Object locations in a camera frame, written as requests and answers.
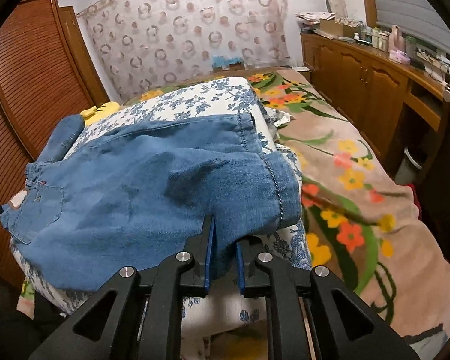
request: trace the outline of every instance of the window blind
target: window blind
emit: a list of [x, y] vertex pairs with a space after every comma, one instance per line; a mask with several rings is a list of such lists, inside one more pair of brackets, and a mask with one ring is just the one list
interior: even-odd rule
[[450, 54], [450, 30], [427, 0], [376, 0], [377, 23], [399, 26]]

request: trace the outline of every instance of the floral blanket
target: floral blanket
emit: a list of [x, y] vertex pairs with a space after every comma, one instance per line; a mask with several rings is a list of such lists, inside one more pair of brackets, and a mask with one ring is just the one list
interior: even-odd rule
[[[301, 162], [312, 264], [329, 267], [422, 360], [433, 359], [450, 337], [450, 264], [418, 220], [413, 191], [389, 178], [355, 127], [300, 73], [285, 68], [253, 73], [233, 75], [247, 77], [266, 107], [290, 112], [294, 119], [279, 135]], [[174, 89], [164, 87], [131, 102]], [[243, 342], [248, 351], [249, 341]], [[223, 342], [240, 347], [237, 334], [220, 335], [216, 345]], [[258, 355], [262, 348], [257, 344], [257, 355], [243, 358], [264, 358]]]

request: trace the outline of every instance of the yellow cloth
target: yellow cloth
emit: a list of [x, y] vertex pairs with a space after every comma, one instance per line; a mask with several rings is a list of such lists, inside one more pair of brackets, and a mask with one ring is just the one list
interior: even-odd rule
[[80, 112], [80, 115], [85, 119], [85, 125], [90, 126], [92, 123], [98, 122], [104, 117], [110, 116], [115, 112], [120, 111], [120, 104], [116, 102], [108, 102], [100, 105], [100, 107], [93, 106]]

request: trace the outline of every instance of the jeans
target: jeans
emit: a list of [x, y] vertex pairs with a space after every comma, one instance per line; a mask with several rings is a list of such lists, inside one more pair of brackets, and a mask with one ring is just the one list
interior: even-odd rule
[[85, 120], [81, 115], [64, 117], [56, 125], [37, 162], [56, 162], [63, 159], [84, 128]]
[[279, 152], [264, 155], [250, 114], [117, 128], [66, 160], [29, 163], [28, 194], [2, 225], [54, 287], [95, 291], [123, 266], [180, 251], [216, 220], [212, 277], [234, 242], [296, 224], [299, 186]]

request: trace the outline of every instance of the orange flower pattern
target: orange flower pattern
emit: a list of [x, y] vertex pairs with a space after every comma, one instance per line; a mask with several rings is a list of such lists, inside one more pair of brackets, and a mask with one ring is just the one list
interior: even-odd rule
[[352, 167], [351, 155], [348, 151], [335, 154], [334, 164], [337, 168], [350, 169]]
[[368, 193], [370, 193], [370, 201], [372, 203], [381, 203], [385, 200], [385, 198], [380, 195], [376, 190], [370, 190]]
[[278, 108], [282, 107], [285, 104], [285, 100], [283, 97], [276, 97], [269, 100], [270, 104], [268, 104], [270, 107]]
[[248, 81], [251, 83], [259, 83], [262, 80], [266, 80], [268, 76], [265, 76], [264, 74], [254, 74], [253, 76], [250, 76], [247, 78]]
[[355, 248], [365, 244], [365, 238], [362, 235], [362, 226], [356, 223], [342, 222], [339, 225], [337, 241], [346, 246], [348, 253], [353, 253]]
[[303, 100], [303, 96], [300, 93], [288, 93], [283, 96], [286, 103], [300, 103]]
[[302, 204], [304, 207], [312, 207], [316, 205], [313, 196], [316, 196], [320, 191], [320, 188], [315, 184], [304, 184], [302, 186]]

